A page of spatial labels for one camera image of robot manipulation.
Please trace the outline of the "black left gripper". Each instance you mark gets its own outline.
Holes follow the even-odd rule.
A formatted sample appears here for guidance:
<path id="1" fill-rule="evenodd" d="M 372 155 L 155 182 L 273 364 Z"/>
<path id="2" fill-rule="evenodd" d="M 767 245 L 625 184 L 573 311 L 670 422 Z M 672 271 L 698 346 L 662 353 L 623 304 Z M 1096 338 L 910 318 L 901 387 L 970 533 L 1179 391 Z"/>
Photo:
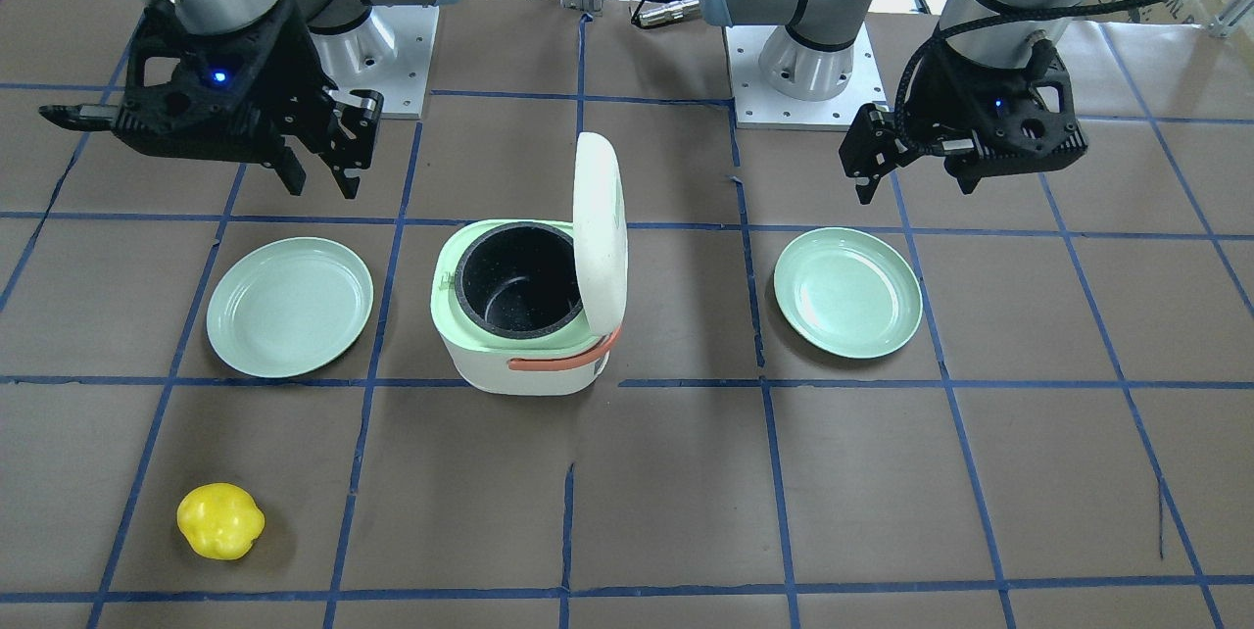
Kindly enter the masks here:
<path id="1" fill-rule="evenodd" d="M 1088 152 L 1051 39 L 1032 43 L 1027 61 L 1012 70 L 981 66 L 937 43 L 915 66 L 902 123 L 914 152 L 943 157 L 966 195 L 987 178 L 1062 170 Z M 905 165 L 902 134 L 897 112 L 884 104 L 863 104 L 851 119 L 839 157 L 860 205 Z"/>

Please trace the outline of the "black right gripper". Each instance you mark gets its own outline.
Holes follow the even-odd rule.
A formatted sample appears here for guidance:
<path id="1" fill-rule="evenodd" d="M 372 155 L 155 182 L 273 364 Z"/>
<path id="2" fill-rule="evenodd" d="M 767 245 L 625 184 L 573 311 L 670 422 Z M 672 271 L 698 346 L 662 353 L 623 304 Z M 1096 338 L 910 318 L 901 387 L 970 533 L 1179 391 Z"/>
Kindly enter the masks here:
<path id="1" fill-rule="evenodd" d="M 322 159 L 345 199 L 357 199 L 382 120 L 379 90 L 331 90 L 295 0 L 229 33 L 194 34 L 174 0 L 149 0 L 113 104 L 45 104 L 66 130 L 107 130 L 148 157 L 247 162 L 272 169 L 290 195 L 308 174 L 286 144 Z"/>

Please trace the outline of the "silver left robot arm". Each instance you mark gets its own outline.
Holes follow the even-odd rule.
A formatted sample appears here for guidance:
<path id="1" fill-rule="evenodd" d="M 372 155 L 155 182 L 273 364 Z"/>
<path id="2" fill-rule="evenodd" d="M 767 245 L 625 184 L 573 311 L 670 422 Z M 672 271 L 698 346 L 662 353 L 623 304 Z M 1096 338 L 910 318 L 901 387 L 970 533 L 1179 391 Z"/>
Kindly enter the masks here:
<path id="1" fill-rule="evenodd" d="M 458 0 L 344 0 L 349 30 L 314 36 L 332 76 L 420 117 L 439 14 Z M 635 0 L 640 29 L 724 31 L 739 127 L 844 134 L 839 159 L 870 202 L 892 170 L 940 157 L 961 190 L 994 175 L 1068 168 L 1087 152 L 1060 40 L 1119 1 L 946 0 L 935 30 L 883 80 L 867 28 L 874 0 Z M 914 0 L 918 10 L 927 0 Z"/>

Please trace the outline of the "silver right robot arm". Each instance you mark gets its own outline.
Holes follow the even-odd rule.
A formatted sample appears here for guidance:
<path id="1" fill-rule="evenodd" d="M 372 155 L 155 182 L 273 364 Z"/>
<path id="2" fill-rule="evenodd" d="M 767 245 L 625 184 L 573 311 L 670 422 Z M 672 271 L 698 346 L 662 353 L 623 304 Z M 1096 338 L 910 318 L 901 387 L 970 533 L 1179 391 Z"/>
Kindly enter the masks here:
<path id="1" fill-rule="evenodd" d="M 291 195 L 300 142 L 355 199 L 382 117 L 403 110 L 382 88 L 403 44 L 379 10 L 458 0 L 143 1 L 120 101 L 46 104 L 46 122 L 145 157 L 260 165 Z"/>

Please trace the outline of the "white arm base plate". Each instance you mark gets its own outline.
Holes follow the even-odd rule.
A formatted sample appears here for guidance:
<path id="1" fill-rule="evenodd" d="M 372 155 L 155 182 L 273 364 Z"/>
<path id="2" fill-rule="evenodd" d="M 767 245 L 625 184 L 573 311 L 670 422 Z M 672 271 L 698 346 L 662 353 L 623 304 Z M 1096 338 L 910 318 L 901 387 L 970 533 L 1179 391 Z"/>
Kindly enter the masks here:
<path id="1" fill-rule="evenodd" d="M 803 48 L 782 26 L 731 26 L 725 41 L 739 128 L 848 130 L 864 104 L 888 104 L 865 29 L 835 53 Z"/>
<path id="2" fill-rule="evenodd" d="M 439 21 L 439 8 L 372 8 L 352 29 L 311 35 L 340 89 L 376 90 L 385 119 L 420 120 Z"/>

